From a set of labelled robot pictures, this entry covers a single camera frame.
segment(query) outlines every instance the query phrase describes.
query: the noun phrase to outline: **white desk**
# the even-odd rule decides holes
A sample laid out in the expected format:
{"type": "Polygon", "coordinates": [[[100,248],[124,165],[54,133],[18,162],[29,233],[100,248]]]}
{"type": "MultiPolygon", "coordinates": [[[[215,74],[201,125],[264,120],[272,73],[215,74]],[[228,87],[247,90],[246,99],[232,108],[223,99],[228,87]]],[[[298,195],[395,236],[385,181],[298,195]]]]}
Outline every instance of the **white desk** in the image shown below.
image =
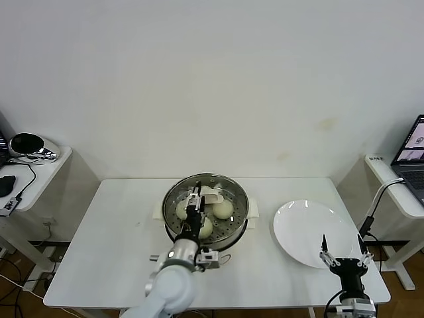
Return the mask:
{"type": "MultiPolygon", "coordinates": [[[[105,180],[62,260],[44,304],[81,309],[122,309],[139,305],[154,269],[151,254],[171,246],[153,209],[177,180],[105,180]]],[[[277,209],[296,199],[328,205],[354,223],[328,178],[236,179],[258,201],[256,228],[223,253],[231,260],[217,270],[196,273],[198,309],[324,306],[341,288],[329,270],[303,265],[279,248],[270,233],[277,209]]],[[[375,265],[363,278],[366,293],[376,302],[390,300],[375,265]]],[[[87,317],[97,317],[89,311],[87,317]]]]}
{"type": "MultiPolygon", "coordinates": [[[[52,181],[53,177],[64,165],[65,161],[72,153],[72,149],[70,147],[59,148],[61,154],[59,159],[57,159],[55,162],[44,165],[31,164],[32,169],[36,173],[36,179],[22,194],[22,201],[13,211],[13,214],[27,211],[35,204],[50,181],[52,181]]],[[[4,207],[5,204],[9,202],[12,197],[15,197],[29,183],[29,181],[31,181],[33,177],[32,172],[27,166],[4,166],[0,169],[0,177],[10,175],[17,177],[15,187],[9,196],[0,198],[0,207],[4,207]]],[[[54,264],[48,259],[48,257],[51,256],[54,248],[48,247],[44,250],[43,254],[40,253],[27,241],[27,236],[19,229],[18,225],[14,224],[12,218],[0,217],[0,236],[36,264],[36,267],[28,278],[29,280],[38,279],[42,272],[51,271],[53,269],[54,264]]],[[[31,282],[25,285],[26,289],[28,290],[32,290],[34,286],[35,282],[31,282]]]]}
{"type": "MultiPolygon", "coordinates": [[[[384,182],[397,179],[398,175],[390,168],[394,155],[368,154],[365,162],[375,174],[378,181],[384,182]]],[[[410,219],[424,219],[424,207],[418,202],[412,193],[403,184],[391,185],[386,192],[393,199],[399,210],[410,219]]],[[[391,246],[384,246],[389,259],[382,264],[383,272],[396,272],[399,280],[406,290],[415,290],[415,284],[407,273],[403,263],[424,247],[424,235],[410,240],[397,252],[391,246]]]]}

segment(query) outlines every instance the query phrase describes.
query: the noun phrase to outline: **metal steamer basket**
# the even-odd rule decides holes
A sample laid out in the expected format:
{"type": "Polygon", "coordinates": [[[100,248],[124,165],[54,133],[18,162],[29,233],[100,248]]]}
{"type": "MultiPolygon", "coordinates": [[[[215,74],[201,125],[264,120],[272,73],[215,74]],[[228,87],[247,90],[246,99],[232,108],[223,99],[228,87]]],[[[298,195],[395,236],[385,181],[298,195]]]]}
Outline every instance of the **metal steamer basket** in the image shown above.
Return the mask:
{"type": "Polygon", "coordinates": [[[166,232],[172,240],[180,233],[183,221],[176,215],[177,204],[187,198],[198,181],[203,186],[218,189],[224,199],[233,204],[233,216],[226,220],[216,218],[212,212],[212,205],[205,205],[205,216],[212,221],[213,232],[209,237],[201,240],[201,247],[209,247],[218,251],[225,250],[236,243],[245,232],[249,210],[246,192],[238,183],[225,176],[196,174],[174,185],[167,192],[162,202],[166,232]]]}

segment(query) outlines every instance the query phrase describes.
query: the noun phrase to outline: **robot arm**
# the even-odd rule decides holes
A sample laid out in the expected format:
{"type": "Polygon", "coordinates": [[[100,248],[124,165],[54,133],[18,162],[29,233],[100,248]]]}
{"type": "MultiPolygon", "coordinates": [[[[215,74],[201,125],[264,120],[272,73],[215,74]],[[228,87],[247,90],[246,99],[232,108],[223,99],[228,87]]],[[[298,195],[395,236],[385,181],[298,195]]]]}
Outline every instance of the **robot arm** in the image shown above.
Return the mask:
{"type": "Polygon", "coordinates": [[[364,293],[361,277],[368,271],[368,265],[374,257],[369,253],[364,241],[358,235],[362,257],[334,258],[328,251],[327,240],[323,237],[322,251],[319,257],[336,274],[341,281],[342,292],[339,296],[341,306],[331,308],[337,317],[342,318],[374,318],[376,308],[374,302],[364,293]]]}
{"type": "Polygon", "coordinates": [[[168,318],[184,311],[196,295],[192,272],[197,270],[200,228],[205,219],[205,198],[198,182],[187,199],[187,219],[168,253],[157,259],[155,271],[146,285],[146,299],[139,307],[128,309],[122,318],[168,318]]]}

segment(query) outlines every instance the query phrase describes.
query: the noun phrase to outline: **white plate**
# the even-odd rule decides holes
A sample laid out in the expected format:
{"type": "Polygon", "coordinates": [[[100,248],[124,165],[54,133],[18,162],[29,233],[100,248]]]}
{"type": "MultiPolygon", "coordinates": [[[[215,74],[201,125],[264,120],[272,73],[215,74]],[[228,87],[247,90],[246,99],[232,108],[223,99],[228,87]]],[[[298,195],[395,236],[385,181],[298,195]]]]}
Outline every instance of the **white plate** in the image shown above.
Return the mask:
{"type": "Polygon", "coordinates": [[[356,239],[352,225],[311,200],[292,201],[279,208],[274,217],[274,233],[291,257],[315,268],[327,268],[319,258],[324,234],[334,257],[349,257],[356,239]]]}

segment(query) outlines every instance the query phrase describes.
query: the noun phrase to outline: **laptop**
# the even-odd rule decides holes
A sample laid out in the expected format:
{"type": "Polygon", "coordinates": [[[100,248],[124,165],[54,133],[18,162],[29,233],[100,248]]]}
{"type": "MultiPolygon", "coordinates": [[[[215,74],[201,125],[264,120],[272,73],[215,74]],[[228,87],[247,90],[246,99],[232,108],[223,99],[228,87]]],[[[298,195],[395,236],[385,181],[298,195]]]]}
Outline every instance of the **laptop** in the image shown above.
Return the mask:
{"type": "Polygon", "coordinates": [[[424,205],[424,115],[418,116],[392,162],[393,171],[424,205]]]}

